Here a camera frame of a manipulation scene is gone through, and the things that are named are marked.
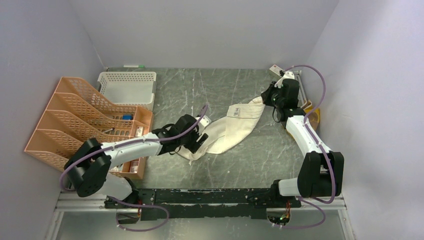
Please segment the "white terry towel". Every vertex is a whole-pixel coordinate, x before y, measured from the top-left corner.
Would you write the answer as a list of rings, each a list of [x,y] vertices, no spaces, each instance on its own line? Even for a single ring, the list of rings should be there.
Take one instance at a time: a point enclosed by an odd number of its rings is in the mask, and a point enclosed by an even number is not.
[[[229,106],[225,117],[212,122],[205,128],[204,133],[208,135],[208,138],[195,153],[182,147],[177,154],[192,162],[205,154],[219,155],[227,152],[252,133],[264,108],[265,104],[260,96],[249,103]]]

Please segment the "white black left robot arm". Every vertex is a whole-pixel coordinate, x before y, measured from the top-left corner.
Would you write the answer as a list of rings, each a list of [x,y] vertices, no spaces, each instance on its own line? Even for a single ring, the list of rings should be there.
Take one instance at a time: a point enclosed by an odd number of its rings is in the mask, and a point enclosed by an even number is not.
[[[151,132],[115,142],[86,140],[64,166],[67,177],[80,198],[99,193],[117,199],[124,207],[140,202],[140,192],[128,177],[111,174],[111,169],[144,157],[175,154],[181,149],[196,153],[208,138],[203,131],[211,123],[207,116],[181,116]]]

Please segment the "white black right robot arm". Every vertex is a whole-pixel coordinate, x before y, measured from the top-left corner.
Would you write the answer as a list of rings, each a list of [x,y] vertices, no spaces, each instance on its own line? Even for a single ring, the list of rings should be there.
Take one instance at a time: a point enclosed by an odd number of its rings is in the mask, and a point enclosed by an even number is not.
[[[289,197],[338,197],[342,191],[344,156],[331,150],[317,135],[306,112],[298,107],[300,84],[295,79],[272,81],[261,93],[262,102],[277,112],[277,122],[293,137],[304,159],[298,176],[278,181],[270,202],[282,207]]]

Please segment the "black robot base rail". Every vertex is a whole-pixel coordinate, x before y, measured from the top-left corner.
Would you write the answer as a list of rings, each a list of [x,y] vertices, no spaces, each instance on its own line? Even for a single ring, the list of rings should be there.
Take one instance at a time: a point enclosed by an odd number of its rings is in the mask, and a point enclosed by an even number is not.
[[[294,196],[282,196],[278,188],[140,188],[138,199],[131,204],[142,204],[142,221],[183,218],[237,218],[265,220],[269,209],[299,208]]]

